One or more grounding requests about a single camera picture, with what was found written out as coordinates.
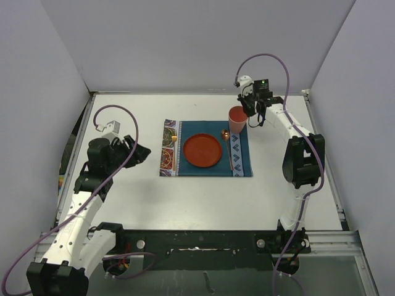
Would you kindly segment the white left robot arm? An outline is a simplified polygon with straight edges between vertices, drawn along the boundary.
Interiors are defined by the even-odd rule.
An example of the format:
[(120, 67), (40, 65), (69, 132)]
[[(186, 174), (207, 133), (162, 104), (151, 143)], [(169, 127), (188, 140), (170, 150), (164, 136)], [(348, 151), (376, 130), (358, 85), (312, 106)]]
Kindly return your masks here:
[(102, 258), (127, 249), (125, 231), (118, 223), (101, 223), (91, 239), (85, 240), (114, 183), (111, 174), (120, 167), (143, 163), (151, 151), (135, 144), (129, 135), (119, 139), (120, 123), (115, 120), (98, 130), (102, 135), (88, 144), (88, 160), (75, 181), (65, 226), (58, 230), (41, 261), (27, 269), (33, 295), (86, 295), (89, 277)]

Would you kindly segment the pink plastic cup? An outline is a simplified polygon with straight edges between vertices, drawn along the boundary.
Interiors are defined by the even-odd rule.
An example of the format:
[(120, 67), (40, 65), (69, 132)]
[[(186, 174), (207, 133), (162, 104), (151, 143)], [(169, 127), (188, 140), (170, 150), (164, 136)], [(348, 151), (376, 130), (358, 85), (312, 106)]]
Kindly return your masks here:
[(239, 134), (247, 120), (248, 116), (244, 113), (242, 106), (234, 106), (228, 112), (229, 129), (233, 134)]

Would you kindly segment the red round plate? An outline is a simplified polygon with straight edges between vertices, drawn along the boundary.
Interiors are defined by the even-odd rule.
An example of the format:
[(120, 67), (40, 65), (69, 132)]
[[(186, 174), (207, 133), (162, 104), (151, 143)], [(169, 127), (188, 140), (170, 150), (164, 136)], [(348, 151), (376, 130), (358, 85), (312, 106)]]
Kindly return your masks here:
[(183, 156), (191, 165), (208, 168), (220, 160), (222, 147), (219, 141), (210, 134), (194, 134), (183, 144)]

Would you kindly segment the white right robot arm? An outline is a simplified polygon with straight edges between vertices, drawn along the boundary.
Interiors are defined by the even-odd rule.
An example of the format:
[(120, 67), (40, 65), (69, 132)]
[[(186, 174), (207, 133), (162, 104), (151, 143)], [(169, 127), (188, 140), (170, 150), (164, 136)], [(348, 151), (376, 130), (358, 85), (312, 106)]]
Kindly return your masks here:
[(288, 111), (282, 97), (273, 96), (268, 79), (253, 80), (244, 75), (236, 79), (235, 86), (239, 89), (238, 100), (247, 117), (260, 115), (260, 124), (272, 125), (286, 143), (282, 172), (291, 186), (291, 197), (281, 214), (280, 224), (285, 230), (300, 230), (304, 227), (309, 199), (306, 194), (322, 179), (325, 139), (304, 128)]

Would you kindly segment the copper spoon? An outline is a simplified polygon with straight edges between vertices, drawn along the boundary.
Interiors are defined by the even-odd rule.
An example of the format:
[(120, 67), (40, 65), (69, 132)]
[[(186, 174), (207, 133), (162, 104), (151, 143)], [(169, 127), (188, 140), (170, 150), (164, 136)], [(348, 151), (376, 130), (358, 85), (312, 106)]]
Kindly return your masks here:
[(221, 138), (226, 144), (228, 158), (229, 158), (229, 162), (230, 162), (230, 169), (231, 169), (231, 171), (233, 171), (233, 162), (232, 162), (232, 158), (231, 158), (231, 149), (230, 149), (230, 144), (229, 144), (230, 132), (227, 129), (221, 130)]

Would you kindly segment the blue patterned placemat cloth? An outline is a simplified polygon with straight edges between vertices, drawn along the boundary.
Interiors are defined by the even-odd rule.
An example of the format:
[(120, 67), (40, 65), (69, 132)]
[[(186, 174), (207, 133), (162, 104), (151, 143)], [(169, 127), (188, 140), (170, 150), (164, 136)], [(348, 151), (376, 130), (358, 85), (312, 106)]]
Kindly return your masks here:
[[(227, 121), (164, 121), (162, 135), (162, 151), (159, 167), (161, 177), (202, 176), (202, 177), (251, 177), (253, 176), (251, 158), (249, 155), (249, 141), (247, 128), (244, 127), (239, 134), (230, 134), (230, 149), (233, 162), (233, 171), (225, 142), (221, 139), (221, 130), (228, 128)], [(172, 170), (173, 142), (172, 135), (176, 133), (177, 164), (176, 171)], [(222, 147), (220, 160), (211, 167), (199, 168), (188, 163), (183, 156), (183, 144), (194, 134), (207, 133), (214, 136)]]

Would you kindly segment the copper fork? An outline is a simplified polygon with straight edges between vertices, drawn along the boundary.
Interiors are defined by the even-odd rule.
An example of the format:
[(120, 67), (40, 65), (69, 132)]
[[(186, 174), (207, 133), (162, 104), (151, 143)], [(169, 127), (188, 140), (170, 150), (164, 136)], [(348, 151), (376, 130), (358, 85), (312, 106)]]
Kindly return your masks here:
[(176, 171), (176, 164), (177, 164), (177, 140), (178, 136), (176, 133), (172, 135), (172, 142), (173, 142), (173, 160), (172, 160), (172, 170)]

